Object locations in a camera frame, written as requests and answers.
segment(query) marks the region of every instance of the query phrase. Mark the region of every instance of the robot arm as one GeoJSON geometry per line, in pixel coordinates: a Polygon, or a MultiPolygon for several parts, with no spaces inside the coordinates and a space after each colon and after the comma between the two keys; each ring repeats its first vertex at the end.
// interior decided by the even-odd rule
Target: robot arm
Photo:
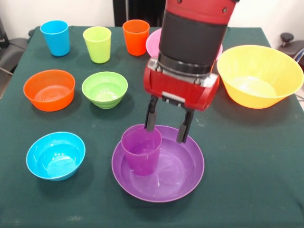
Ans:
{"type": "Polygon", "coordinates": [[[151,58],[144,73],[144,88],[151,94],[145,128],[156,122],[158,98],[186,110],[177,142],[185,143],[194,110],[210,105],[219,85],[212,74],[220,45],[239,0],[167,0],[158,58],[151,58]]]}

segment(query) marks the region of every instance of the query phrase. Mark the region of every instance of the green tablecloth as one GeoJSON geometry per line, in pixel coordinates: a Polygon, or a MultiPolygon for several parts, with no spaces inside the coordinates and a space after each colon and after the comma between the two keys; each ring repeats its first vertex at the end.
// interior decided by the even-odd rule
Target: green tablecloth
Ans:
{"type": "MultiPolygon", "coordinates": [[[[252,110],[234,103],[221,85],[210,108],[195,113],[190,130],[205,157],[200,185],[165,204],[124,192],[113,177],[111,157],[123,131],[144,122],[149,95],[142,79],[149,57],[130,56],[122,29],[111,28],[111,59],[94,64],[85,29],[70,27],[71,52],[65,57],[51,56],[36,29],[0,101],[0,227],[304,226],[304,115],[294,95],[252,110]],[[66,70],[76,79],[75,98],[62,111],[41,112],[23,95],[25,81],[46,69],[66,70]],[[118,72],[129,82],[114,109],[99,109],[81,93],[84,79],[99,71],[118,72]],[[75,133],[86,145],[78,172],[62,182],[36,178],[25,163],[31,144],[56,131],[75,133]]],[[[269,45],[260,28],[229,28],[224,49],[240,44],[269,45]]],[[[157,124],[178,128],[183,118],[183,110],[159,102],[157,124]]]]}

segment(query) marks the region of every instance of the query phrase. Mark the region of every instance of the white wall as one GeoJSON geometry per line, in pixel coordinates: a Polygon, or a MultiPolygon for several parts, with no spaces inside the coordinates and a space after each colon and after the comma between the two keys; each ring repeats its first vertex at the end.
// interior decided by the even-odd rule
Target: white wall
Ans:
{"type": "Polygon", "coordinates": [[[27,38],[31,29],[53,19],[114,26],[112,0],[0,0],[0,17],[9,38],[27,38]]]}
{"type": "MultiPolygon", "coordinates": [[[[229,26],[262,27],[276,48],[285,31],[304,39],[303,9],[304,0],[240,0],[229,26]]],[[[28,37],[29,30],[52,19],[70,25],[114,26],[112,0],[0,0],[0,17],[9,38],[28,37]]]]}
{"type": "Polygon", "coordinates": [[[280,34],[291,32],[304,39],[304,0],[240,0],[229,26],[261,27],[271,46],[281,44],[280,34]]]}

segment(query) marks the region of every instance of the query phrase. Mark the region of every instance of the purple cup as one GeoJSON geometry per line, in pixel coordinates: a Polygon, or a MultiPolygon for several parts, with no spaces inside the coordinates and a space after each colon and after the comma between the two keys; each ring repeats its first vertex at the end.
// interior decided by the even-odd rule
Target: purple cup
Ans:
{"type": "Polygon", "coordinates": [[[143,124],[128,128],[122,135],[122,147],[131,170],[146,176],[156,169],[160,156],[162,137],[156,128],[148,132],[143,124]]]}

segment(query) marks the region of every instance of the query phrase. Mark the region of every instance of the chair knob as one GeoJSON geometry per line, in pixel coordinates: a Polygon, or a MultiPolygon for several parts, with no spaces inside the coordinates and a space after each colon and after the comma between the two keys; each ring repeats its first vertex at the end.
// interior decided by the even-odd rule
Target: chair knob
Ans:
{"type": "Polygon", "coordinates": [[[284,43],[289,43],[290,41],[292,41],[295,37],[293,36],[293,34],[285,32],[281,34],[281,39],[284,43]]]}

